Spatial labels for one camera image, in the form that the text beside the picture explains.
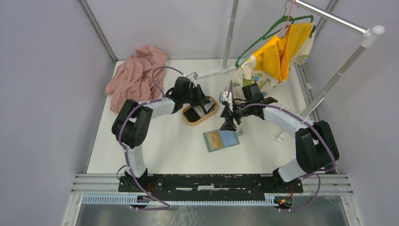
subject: gray wall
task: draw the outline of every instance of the gray wall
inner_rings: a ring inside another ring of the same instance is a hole
[[[363,26],[384,25],[386,33],[368,49],[320,105],[334,132],[365,225],[398,225],[399,187],[399,2],[340,1],[335,14]],[[328,22],[306,65],[313,93],[322,87],[362,41]]]
[[[309,2],[324,8],[329,0]],[[88,0],[88,3],[119,59],[135,53],[141,45],[154,45],[172,59],[223,57],[233,0]],[[265,34],[283,15],[284,3],[285,0],[240,0],[230,57],[238,57]],[[296,7],[292,11],[292,16],[308,14]],[[254,51],[263,43],[254,47]]]
[[[112,63],[76,0],[0,2],[0,225],[60,225]]]

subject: card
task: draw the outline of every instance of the card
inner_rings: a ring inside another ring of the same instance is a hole
[[[213,130],[204,133],[204,139],[209,152],[239,145],[237,134],[234,131]]]

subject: metal rod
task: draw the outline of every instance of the metal rod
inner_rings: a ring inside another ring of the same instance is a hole
[[[306,117],[317,105],[320,101],[324,98],[327,92],[338,82],[338,80],[342,77],[343,74],[352,66],[352,64],[360,57],[360,55],[366,50],[367,48],[363,46],[359,46],[357,50],[349,57],[349,59],[342,65],[342,67],[335,73],[333,78],[327,83],[327,85],[322,89],[320,94],[313,99],[306,109],[301,113],[302,117]]]
[[[312,4],[309,4],[307,2],[304,2],[304,1],[301,1],[301,0],[296,0],[295,4],[297,6],[299,6],[299,7],[302,7],[304,9],[316,14],[316,15],[324,17],[325,19],[330,20],[330,21],[332,21],[332,22],[334,22],[334,23],[336,23],[336,24],[338,24],[338,25],[340,25],[342,27],[345,27],[345,28],[347,28],[347,29],[349,29],[351,31],[354,31],[354,32],[356,32],[358,34],[363,35],[364,33],[367,32],[366,28],[361,27],[361,26],[359,26],[357,24],[354,24],[354,23],[352,23],[350,21],[347,21],[347,20],[345,20],[345,19],[343,19],[343,18],[341,18],[339,16],[336,16],[336,15],[334,15],[332,13],[329,13],[329,12],[327,12],[327,11],[325,11],[323,9],[320,9],[320,8],[318,8],[318,7],[316,7],[316,6],[312,5]]]
[[[325,11],[332,13],[338,2],[339,0],[330,0],[330,2],[327,4],[325,8]],[[326,24],[326,21],[327,19],[321,17],[320,20],[317,22],[316,24],[317,29],[316,29],[316,34],[314,36],[314,40],[316,40],[317,37],[319,36],[320,31],[323,29],[324,25]]]
[[[223,63],[221,67],[222,70],[227,69],[227,59],[229,58],[231,40],[233,39],[233,30],[234,30],[234,23],[236,21],[237,8],[238,8],[238,0],[234,0],[233,9],[231,11],[229,31],[227,33],[226,47],[224,48]]]
[[[78,0],[80,6],[82,7],[83,11],[86,14],[86,17],[88,18],[89,22],[91,23],[92,27],[94,28],[94,31],[97,34],[97,37],[100,39],[102,45],[104,46],[105,50],[108,53],[108,56],[112,60],[113,63],[116,63],[118,61],[117,57],[115,56],[115,53],[113,52],[108,40],[106,39],[103,31],[101,30],[100,25],[98,24],[96,18],[94,17],[93,12],[90,9],[90,6],[88,5],[86,0]]]

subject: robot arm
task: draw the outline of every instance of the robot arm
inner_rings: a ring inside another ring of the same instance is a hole
[[[136,118],[136,121],[128,121],[125,125],[121,140],[127,146],[127,155],[129,162],[132,163],[132,171],[135,177],[140,178],[147,170],[143,160],[142,143],[147,136],[151,119],[165,114],[176,113],[183,107],[183,104],[200,106],[210,103],[209,99],[202,92],[200,85],[197,85],[195,82],[197,76],[196,73],[191,73],[178,77],[175,86],[167,92],[165,98],[138,108],[131,116],[131,118]],[[112,126],[112,133],[117,140],[122,125],[129,113],[141,103],[128,99],[123,104]]]
[[[292,115],[283,112],[277,100],[271,97],[264,99],[256,83],[245,86],[242,89],[247,102],[239,105],[236,105],[231,98],[227,98],[227,92],[220,95],[220,102],[225,105],[221,115],[221,117],[225,118],[225,123],[221,126],[220,130],[236,131],[237,129],[233,120],[240,124],[242,117],[255,115],[262,120],[276,124],[294,137],[296,158],[274,170],[273,175],[278,182],[284,183],[292,181],[295,178],[313,173],[331,164],[331,158],[328,152],[321,142],[315,144],[318,137],[303,123],[304,121],[316,129],[326,142],[335,160],[338,160],[339,152],[328,123],[325,121],[313,122],[305,118],[301,118],[302,121],[299,121]]]

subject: pink cloth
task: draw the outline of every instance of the pink cloth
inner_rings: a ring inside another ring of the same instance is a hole
[[[116,70],[115,76],[105,87],[105,94],[113,94],[111,111],[118,113],[127,99],[135,101],[154,100],[160,90],[152,82],[152,71],[165,65],[166,54],[154,46],[137,48],[137,56],[131,55]],[[154,78],[163,88],[165,68],[156,71]]]

